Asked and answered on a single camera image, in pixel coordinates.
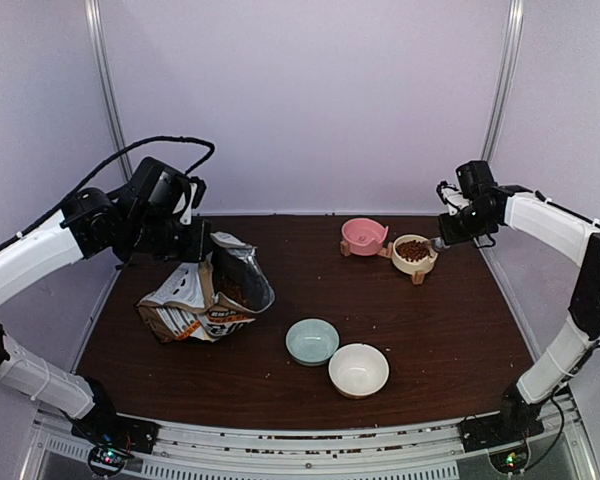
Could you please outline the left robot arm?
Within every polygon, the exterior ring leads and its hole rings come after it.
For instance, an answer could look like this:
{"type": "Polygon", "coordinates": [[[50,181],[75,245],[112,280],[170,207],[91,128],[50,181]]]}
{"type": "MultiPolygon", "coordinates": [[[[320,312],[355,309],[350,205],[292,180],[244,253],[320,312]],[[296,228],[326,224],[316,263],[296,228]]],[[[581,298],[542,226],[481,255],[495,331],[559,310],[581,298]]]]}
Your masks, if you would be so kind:
{"type": "MultiPolygon", "coordinates": [[[[131,180],[105,193],[69,194],[38,226],[0,248],[0,306],[47,275],[105,250],[122,264],[136,253],[197,263],[212,251],[209,223],[194,216],[205,182],[152,157],[131,180]]],[[[72,419],[103,444],[117,442],[124,424],[94,381],[66,372],[27,351],[0,324],[0,384],[40,400],[72,419]]]]}

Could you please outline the metal food scoop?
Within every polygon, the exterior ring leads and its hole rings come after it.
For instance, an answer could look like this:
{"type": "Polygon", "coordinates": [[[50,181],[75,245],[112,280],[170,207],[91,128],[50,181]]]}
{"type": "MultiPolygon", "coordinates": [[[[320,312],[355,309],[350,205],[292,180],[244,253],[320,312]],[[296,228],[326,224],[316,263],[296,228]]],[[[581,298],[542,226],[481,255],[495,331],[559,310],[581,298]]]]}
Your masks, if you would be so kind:
{"type": "Polygon", "coordinates": [[[441,237],[432,238],[429,240],[429,243],[431,249],[438,253],[443,252],[449,248],[444,239],[441,237]]]}

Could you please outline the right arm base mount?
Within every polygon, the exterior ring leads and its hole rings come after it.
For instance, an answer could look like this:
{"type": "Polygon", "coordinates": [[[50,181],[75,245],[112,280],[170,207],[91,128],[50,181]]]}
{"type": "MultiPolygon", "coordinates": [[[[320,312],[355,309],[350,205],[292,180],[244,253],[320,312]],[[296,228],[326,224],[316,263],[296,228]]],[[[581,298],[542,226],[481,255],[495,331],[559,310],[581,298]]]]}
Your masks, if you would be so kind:
{"type": "Polygon", "coordinates": [[[518,394],[506,393],[497,413],[469,415],[458,425],[466,453],[491,450],[491,466],[503,474],[522,474],[531,466],[529,438],[544,432],[539,420],[542,404],[527,404],[518,394]]]}

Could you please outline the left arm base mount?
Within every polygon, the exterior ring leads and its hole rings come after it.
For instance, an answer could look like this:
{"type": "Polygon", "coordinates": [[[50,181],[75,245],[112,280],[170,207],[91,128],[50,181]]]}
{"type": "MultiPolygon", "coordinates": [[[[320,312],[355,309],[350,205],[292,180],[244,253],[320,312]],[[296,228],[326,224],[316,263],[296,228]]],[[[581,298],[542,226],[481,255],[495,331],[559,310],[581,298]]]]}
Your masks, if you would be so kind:
{"type": "Polygon", "coordinates": [[[94,407],[81,419],[65,417],[72,425],[71,433],[92,444],[87,456],[91,472],[97,478],[110,478],[124,469],[133,453],[153,451],[159,426],[120,415],[99,381],[87,377],[86,382],[94,394],[94,407]]]}

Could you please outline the dog food bag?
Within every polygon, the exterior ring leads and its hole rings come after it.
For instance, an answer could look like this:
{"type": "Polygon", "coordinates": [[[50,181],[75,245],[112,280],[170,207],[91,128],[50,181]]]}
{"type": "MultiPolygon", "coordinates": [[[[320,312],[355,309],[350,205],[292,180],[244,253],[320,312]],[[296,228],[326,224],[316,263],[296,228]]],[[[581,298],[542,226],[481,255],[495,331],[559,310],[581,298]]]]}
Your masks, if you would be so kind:
{"type": "Polygon", "coordinates": [[[256,247],[226,232],[211,234],[212,252],[182,263],[136,312],[161,343],[216,342],[256,320],[275,293],[256,259],[256,247]]]}

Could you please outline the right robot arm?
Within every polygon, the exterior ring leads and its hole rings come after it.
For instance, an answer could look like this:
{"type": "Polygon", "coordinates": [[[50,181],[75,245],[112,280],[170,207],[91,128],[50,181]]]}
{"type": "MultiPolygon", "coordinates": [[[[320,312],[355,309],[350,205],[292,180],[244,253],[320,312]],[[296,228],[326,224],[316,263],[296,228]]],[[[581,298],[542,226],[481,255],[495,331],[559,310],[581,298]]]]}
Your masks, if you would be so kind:
{"type": "Polygon", "coordinates": [[[498,183],[485,161],[440,182],[446,206],[437,248],[471,242],[493,248],[510,281],[510,302],[536,326],[544,352],[503,394],[492,430],[510,442],[537,419],[550,396],[573,379],[600,343],[600,221],[558,205],[539,191],[498,183]]]}

